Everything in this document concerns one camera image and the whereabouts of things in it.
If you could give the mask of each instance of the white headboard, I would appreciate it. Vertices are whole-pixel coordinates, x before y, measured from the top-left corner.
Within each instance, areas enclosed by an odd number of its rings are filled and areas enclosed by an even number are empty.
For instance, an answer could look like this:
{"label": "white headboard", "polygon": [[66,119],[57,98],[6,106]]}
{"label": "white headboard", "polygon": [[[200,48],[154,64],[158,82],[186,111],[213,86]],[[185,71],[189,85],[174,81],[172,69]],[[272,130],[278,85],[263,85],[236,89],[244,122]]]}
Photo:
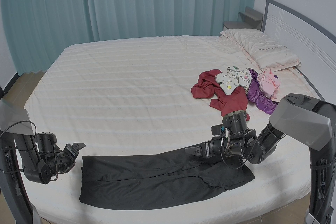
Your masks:
{"label": "white headboard", "polygon": [[297,54],[298,67],[322,100],[336,104],[336,37],[276,1],[267,0],[262,31]]}

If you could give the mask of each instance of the pillow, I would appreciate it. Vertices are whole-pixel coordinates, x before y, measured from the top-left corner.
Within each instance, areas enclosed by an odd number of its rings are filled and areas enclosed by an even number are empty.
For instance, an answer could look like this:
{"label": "pillow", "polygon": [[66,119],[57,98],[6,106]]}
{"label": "pillow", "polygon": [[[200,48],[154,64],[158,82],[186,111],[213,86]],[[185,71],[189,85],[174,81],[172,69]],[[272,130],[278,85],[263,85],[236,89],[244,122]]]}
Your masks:
{"label": "pillow", "polygon": [[229,29],[220,34],[242,46],[262,71],[275,72],[301,64],[289,48],[257,29]]}

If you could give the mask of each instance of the clothing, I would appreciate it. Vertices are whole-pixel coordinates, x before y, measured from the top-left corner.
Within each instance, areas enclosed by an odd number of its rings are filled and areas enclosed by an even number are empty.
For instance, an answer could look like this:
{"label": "clothing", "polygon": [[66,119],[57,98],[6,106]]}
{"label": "clothing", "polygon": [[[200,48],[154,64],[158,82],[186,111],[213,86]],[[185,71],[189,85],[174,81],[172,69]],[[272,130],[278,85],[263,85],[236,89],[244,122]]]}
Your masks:
{"label": "clothing", "polygon": [[[158,155],[83,156],[79,200],[106,209],[159,209],[207,200],[254,179],[245,165],[233,170],[221,156],[197,159],[184,148]],[[237,156],[226,162],[240,165]]]}
{"label": "clothing", "polygon": [[212,99],[210,107],[222,111],[222,117],[233,111],[246,110],[248,100],[244,88],[237,87],[230,95],[226,95],[219,83],[215,80],[216,75],[220,73],[221,71],[218,69],[201,73],[198,78],[198,83],[191,88],[193,97],[207,99],[216,94],[218,100]]}
{"label": "clothing", "polygon": [[247,68],[229,66],[227,68],[227,73],[216,75],[215,80],[219,83],[226,95],[230,95],[238,86],[242,86],[247,94],[252,81],[252,76]]}
{"label": "clothing", "polygon": [[267,98],[276,100],[280,79],[271,70],[263,71],[258,75],[259,88]]}
{"label": "clothing", "polygon": [[252,75],[252,82],[247,93],[247,99],[252,103],[255,103],[257,108],[264,111],[266,114],[271,115],[277,107],[278,102],[273,102],[264,95],[259,88],[260,85],[257,79],[258,73],[251,68],[249,70]]}

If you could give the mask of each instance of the crumpled red cloth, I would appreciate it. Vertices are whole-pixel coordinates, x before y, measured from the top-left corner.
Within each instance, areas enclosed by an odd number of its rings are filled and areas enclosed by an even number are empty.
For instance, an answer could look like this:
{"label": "crumpled red cloth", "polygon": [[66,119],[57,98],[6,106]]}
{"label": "crumpled red cloth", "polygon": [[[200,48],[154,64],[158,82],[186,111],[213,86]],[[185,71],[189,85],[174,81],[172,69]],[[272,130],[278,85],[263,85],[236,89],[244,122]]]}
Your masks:
{"label": "crumpled red cloth", "polygon": [[198,77],[198,83],[191,88],[193,97],[208,99],[216,94],[218,100],[212,99],[209,106],[222,111],[222,117],[233,111],[246,110],[248,101],[244,88],[237,87],[230,95],[226,95],[215,80],[215,76],[221,72],[221,70],[213,69],[201,73]]}

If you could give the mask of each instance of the bed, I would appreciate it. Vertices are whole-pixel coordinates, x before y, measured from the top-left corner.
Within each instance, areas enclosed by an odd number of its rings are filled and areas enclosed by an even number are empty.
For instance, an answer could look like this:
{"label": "bed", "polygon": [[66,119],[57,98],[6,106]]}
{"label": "bed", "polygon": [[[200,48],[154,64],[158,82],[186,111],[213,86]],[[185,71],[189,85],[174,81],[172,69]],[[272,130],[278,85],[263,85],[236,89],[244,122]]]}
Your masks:
{"label": "bed", "polygon": [[[309,53],[303,47],[302,36],[307,35],[307,29],[311,31],[306,24],[289,8],[267,0],[263,31],[280,43],[289,42],[302,61],[300,70],[292,67],[276,72],[282,81],[279,95],[302,93],[336,103],[332,91],[316,84],[319,78],[314,78],[315,71],[307,63],[309,57],[321,59],[325,55],[318,58],[316,49]],[[315,26],[309,44],[319,44],[317,50],[324,51],[325,43],[318,41],[326,41],[329,48],[329,41],[334,44],[336,39]],[[299,38],[289,34],[291,31],[299,33]],[[326,54],[334,68],[335,47]],[[221,123],[221,113],[209,107],[210,100],[194,99],[190,88],[201,72],[224,71],[230,65],[260,72],[240,46],[223,36],[146,37],[66,48],[43,76],[25,109],[38,132],[55,133],[60,147],[83,142],[86,148],[80,151],[73,170],[56,182],[41,185],[23,177],[39,214],[59,224],[233,224],[308,194],[309,149],[286,136],[263,163],[246,164],[255,180],[206,201],[146,211],[107,210],[79,202],[82,155],[158,154],[210,139],[211,126]],[[247,112],[251,116],[249,128],[259,134],[269,115],[252,103]]]}

